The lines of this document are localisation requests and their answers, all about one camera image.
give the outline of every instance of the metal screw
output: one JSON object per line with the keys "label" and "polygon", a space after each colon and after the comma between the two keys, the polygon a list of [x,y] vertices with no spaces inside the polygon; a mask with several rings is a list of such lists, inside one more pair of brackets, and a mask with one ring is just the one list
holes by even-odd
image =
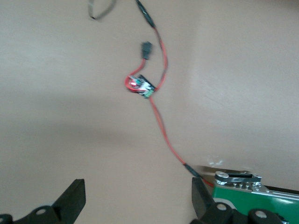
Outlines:
{"label": "metal screw", "polygon": [[224,205],[224,204],[218,204],[217,205],[217,208],[219,209],[219,210],[221,210],[221,211],[225,211],[227,208],[226,208],[226,206]]}
{"label": "metal screw", "polygon": [[46,209],[40,209],[36,212],[37,215],[41,215],[46,212]]}
{"label": "metal screw", "polygon": [[217,171],[216,175],[222,178],[229,178],[229,175],[227,173],[221,172],[221,171]]}
{"label": "metal screw", "polygon": [[256,216],[259,218],[266,218],[267,215],[263,211],[256,211]]}

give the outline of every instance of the beige surface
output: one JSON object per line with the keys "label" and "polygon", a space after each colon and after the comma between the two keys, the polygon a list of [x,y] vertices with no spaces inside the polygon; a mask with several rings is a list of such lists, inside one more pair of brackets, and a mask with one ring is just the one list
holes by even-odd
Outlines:
{"label": "beige surface", "polygon": [[[170,63],[154,99],[182,157],[299,190],[299,2],[143,3]],[[78,224],[195,218],[191,175],[149,102],[123,86],[143,41],[154,49],[142,73],[157,84],[161,52],[133,0],[102,21],[86,0],[0,1],[0,213],[20,218],[85,178]]]}

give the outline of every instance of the black connector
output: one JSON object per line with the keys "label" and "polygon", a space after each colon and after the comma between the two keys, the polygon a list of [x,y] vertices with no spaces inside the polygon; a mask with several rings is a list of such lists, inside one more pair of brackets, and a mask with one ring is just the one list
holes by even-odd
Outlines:
{"label": "black connector", "polygon": [[203,177],[199,173],[197,173],[192,167],[190,167],[187,163],[185,163],[184,166],[193,176],[203,179]]}
{"label": "black connector", "polygon": [[146,11],[145,7],[141,4],[141,2],[139,0],[136,0],[136,3],[138,5],[140,11],[142,12],[145,20],[150,24],[151,27],[155,28],[156,25],[154,24],[154,21],[152,20],[152,18],[150,17],[148,12]]}
{"label": "black connector", "polygon": [[143,42],[142,43],[142,58],[148,60],[150,57],[152,44],[150,42]]}

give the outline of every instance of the red wire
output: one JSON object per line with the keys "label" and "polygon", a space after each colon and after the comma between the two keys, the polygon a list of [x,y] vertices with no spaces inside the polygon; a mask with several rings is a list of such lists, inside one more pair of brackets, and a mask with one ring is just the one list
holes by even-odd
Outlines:
{"label": "red wire", "polygon": [[162,73],[162,77],[161,77],[161,80],[160,80],[160,83],[158,84],[158,86],[155,88],[155,92],[157,92],[161,86],[163,85],[164,81],[165,81],[165,78],[166,78],[166,72],[167,72],[167,69],[168,69],[168,59],[167,59],[167,53],[166,53],[166,48],[165,48],[165,45],[161,39],[161,36],[158,32],[158,30],[156,28],[154,28],[154,31],[158,37],[158,40],[159,40],[159,44],[160,44],[160,47],[161,47],[161,50],[162,50],[162,53],[163,53],[163,62],[164,62],[164,70],[163,70],[163,73]]}
{"label": "red wire", "polygon": [[131,76],[135,75],[137,72],[140,72],[140,70],[144,68],[145,63],[146,63],[146,60],[143,58],[139,67],[137,69],[135,69],[134,71],[132,71],[125,79],[125,86],[132,92],[142,91],[142,90],[137,90],[137,89],[132,88],[129,84],[129,81],[131,79]]}
{"label": "red wire", "polygon": [[163,125],[163,121],[162,121],[162,117],[161,115],[159,114],[159,111],[154,103],[154,100],[153,100],[153,97],[149,97],[149,101],[153,107],[153,110],[154,110],[154,113],[155,113],[155,116],[156,116],[156,119],[157,119],[157,122],[159,124],[159,127],[162,131],[162,134],[164,136],[164,139],[166,141],[166,144],[168,145],[169,149],[172,151],[172,153],[176,156],[176,158],[183,164],[185,165],[186,162],[178,155],[178,153],[176,152],[176,150],[172,147],[171,143],[169,142],[169,139],[168,139],[168,136],[167,136],[167,133],[166,133],[166,129]]}
{"label": "red wire", "polygon": [[[166,72],[167,72],[167,69],[168,69],[168,59],[167,59],[167,54],[166,54],[166,49],[165,49],[165,45],[161,39],[161,36],[160,34],[158,33],[157,29],[154,28],[154,31],[156,32],[156,35],[158,37],[158,40],[159,40],[159,43],[160,43],[160,47],[161,47],[161,50],[162,50],[162,53],[163,53],[163,62],[164,62],[164,70],[163,70],[163,73],[162,73],[162,77],[161,77],[161,80],[160,80],[160,83],[158,84],[158,86],[155,88],[155,92],[157,92],[163,85],[164,81],[165,81],[165,78],[166,78]],[[139,72],[141,69],[144,68],[145,66],[145,63],[146,63],[146,60],[143,58],[142,61],[141,61],[141,64],[139,65],[139,67],[132,71],[125,79],[125,86],[132,92],[139,92],[140,90],[138,89],[134,89],[132,88],[132,86],[129,84],[129,81],[131,79],[131,76],[135,75],[137,72]],[[168,139],[168,136],[167,136],[167,133],[166,133],[166,128],[164,126],[164,123],[163,123],[163,120],[162,120],[162,116],[161,114],[159,113],[159,110],[157,109],[155,103],[154,103],[154,100],[153,100],[153,97],[149,97],[149,101],[153,107],[153,110],[154,110],[154,113],[155,113],[155,117],[157,119],[157,122],[159,124],[159,127],[161,129],[161,132],[163,134],[163,137],[165,139],[165,142],[167,144],[167,146],[169,147],[169,149],[171,150],[171,152],[176,156],[176,158],[183,164],[185,165],[186,162],[178,155],[178,153],[176,152],[176,150],[172,147],[169,139]],[[203,179],[203,181],[209,185],[210,187],[214,187],[214,185],[212,183],[210,183],[209,181]]]}

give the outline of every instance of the wire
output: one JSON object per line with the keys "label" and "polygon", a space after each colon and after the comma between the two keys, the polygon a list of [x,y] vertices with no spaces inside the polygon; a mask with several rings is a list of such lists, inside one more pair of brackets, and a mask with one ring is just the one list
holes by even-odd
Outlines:
{"label": "wire", "polygon": [[164,81],[165,81],[165,78],[166,78],[166,72],[168,70],[168,58],[167,58],[167,53],[166,53],[166,48],[165,48],[165,45],[162,41],[162,38],[157,30],[157,28],[153,28],[156,35],[157,35],[157,38],[158,38],[158,41],[159,41],[159,44],[160,44],[160,48],[162,50],[162,54],[163,54],[163,63],[164,63],[164,70],[162,72],[162,76],[161,76],[161,79],[160,79],[160,83],[158,84],[158,86],[155,88],[155,92],[157,92],[163,85]]}
{"label": "wire", "polygon": [[107,15],[108,13],[110,13],[112,11],[112,9],[114,8],[116,4],[116,0],[112,0],[111,4],[109,5],[109,7],[103,11],[101,14],[99,14],[98,16],[94,17],[93,16],[93,7],[94,7],[94,0],[89,0],[88,1],[88,14],[90,16],[90,18],[94,19],[94,20],[100,20],[102,19],[105,15]]}
{"label": "wire", "polygon": [[144,90],[139,90],[139,89],[134,89],[132,88],[132,86],[129,84],[129,81],[131,79],[131,76],[135,75],[136,73],[140,72],[141,69],[144,68],[145,66],[145,63],[146,63],[146,60],[143,58],[142,61],[141,61],[141,64],[139,65],[139,67],[137,69],[135,69],[134,71],[132,71],[125,79],[125,86],[132,92],[141,92],[141,91],[144,91]]}
{"label": "wire", "polygon": [[[165,81],[165,78],[166,78],[166,72],[168,70],[168,58],[167,58],[167,53],[166,53],[166,48],[165,48],[165,45],[162,41],[162,38],[152,20],[152,18],[150,17],[150,15],[148,14],[148,12],[146,11],[145,7],[141,4],[141,2],[139,0],[136,0],[136,3],[138,4],[138,7],[140,9],[140,11],[142,12],[145,20],[148,22],[148,24],[150,24],[150,26],[154,29],[156,35],[157,35],[157,38],[158,38],[158,42],[160,44],[160,48],[162,50],[162,54],[163,54],[163,65],[164,65],[164,70],[162,72],[162,75],[161,75],[161,79],[160,79],[160,82],[159,84],[157,85],[157,87],[154,89],[154,92],[157,92],[163,85],[164,81]],[[140,89],[137,89],[137,88],[133,88],[133,86],[129,83],[130,82],[130,79],[134,79],[134,77],[132,77],[133,75],[135,75],[137,72],[139,72],[141,69],[144,68],[145,66],[145,61],[146,59],[143,58],[142,59],[142,62],[140,64],[140,66],[132,71],[125,79],[125,86],[132,92],[137,92],[137,93],[140,93]],[[176,156],[176,158],[185,166],[185,168],[192,174],[194,175],[195,177],[197,178],[201,178],[203,180],[203,182],[205,182],[207,185],[213,187],[214,185],[212,183],[210,183],[209,181],[205,180],[198,172],[196,172],[191,166],[189,166],[179,155],[178,153],[176,152],[176,150],[172,147],[169,139],[168,139],[168,135],[167,135],[167,132],[166,132],[166,128],[165,128],[165,125],[164,125],[164,122],[163,122],[163,119],[162,119],[162,116],[158,110],[158,108],[156,107],[155,105],[155,102],[154,102],[154,99],[152,96],[149,97],[149,101],[151,103],[151,106],[153,108],[153,111],[154,111],[154,114],[155,114],[155,117],[157,119],[157,122],[158,122],[158,125],[161,129],[161,132],[163,134],[163,137],[164,137],[164,140],[168,146],[168,148],[171,150],[171,152]]]}
{"label": "wire", "polygon": [[176,150],[173,148],[173,146],[171,145],[169,139],[168,139],[168,135],[166,132],[166,128],[162,119],[162,116],[157,108],[157,106],[155,105],[154,99],[152,96],[149,97],[149,101],[150,104],[153,108],[155,117],[157,119],[157,122],[159,124],[159,127],[161,129],[161,132],[163,134],[164,140],[168,146],[168,148],[171,150],[171,152],[176,156],[176,158],[189,170],[190,173],[192,173],[195,177],[199,177],[203,180],[203,182],[205,182],[207,185],[209,185],[210,187],[214,187],[214,185],[212,183],[210,183],[209,181],[205,180],[199,173],[197,173],[192,167],[190,167],[176,152]]}
{"label": "wire", "polygon": [[167,136],[167,133],[166,133],[166,129],[165,129],[165,126],[164,126],[164,123],[163,123],[163,120],[162,120],[162,117],[161,117],[161,114],[159,112],[159,110],[157,109],[156,105],[155,105],[155,102],[154,102],[154,99],[153,97],[149,97],[149,101],[153,107],[153,110],[154,110],[154,113],[155,113],[155,116],[156,116],[156,119],[157,119],[157,122],[159,124],[159,127],[161,129],[161,132],[164,136],[164,139],[166,141],[166,144],[168,145],[169,149],[172,151],[172,153],[176,156],[176,158],[183,164],[185,165],[186,162],[178,155],[178,153],[176,152],[176,150],[172,147],[171,143],[169,142],[169,139],[168,139],[168,136]]}

